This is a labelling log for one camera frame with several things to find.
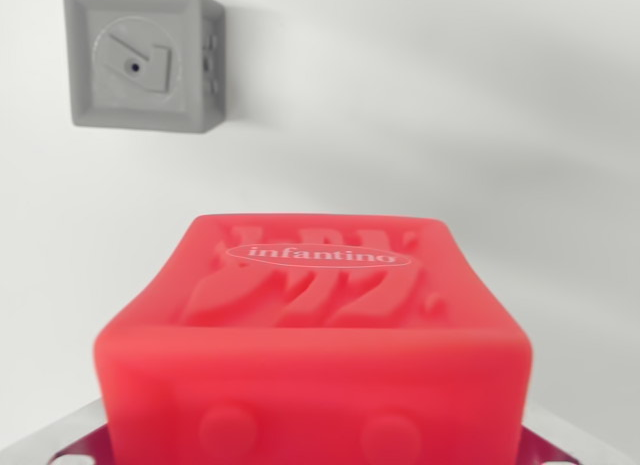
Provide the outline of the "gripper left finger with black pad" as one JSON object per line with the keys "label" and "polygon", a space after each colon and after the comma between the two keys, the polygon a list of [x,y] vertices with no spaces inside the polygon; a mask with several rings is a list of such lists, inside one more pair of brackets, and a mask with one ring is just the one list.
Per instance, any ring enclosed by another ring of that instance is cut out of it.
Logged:
{"label": "gripper left finger with black pad", "polygon": [[106,414],[94,400],[1,451],[2,464],[113,464]]}

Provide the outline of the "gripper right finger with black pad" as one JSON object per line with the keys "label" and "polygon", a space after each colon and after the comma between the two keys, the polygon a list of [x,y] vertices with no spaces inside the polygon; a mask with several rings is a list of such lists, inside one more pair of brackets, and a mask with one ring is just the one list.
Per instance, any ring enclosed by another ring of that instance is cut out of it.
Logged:
{"label": "gripper right finger with black pad", "polygon": [[638,464],[535,402],[525,407],[520,464]]}

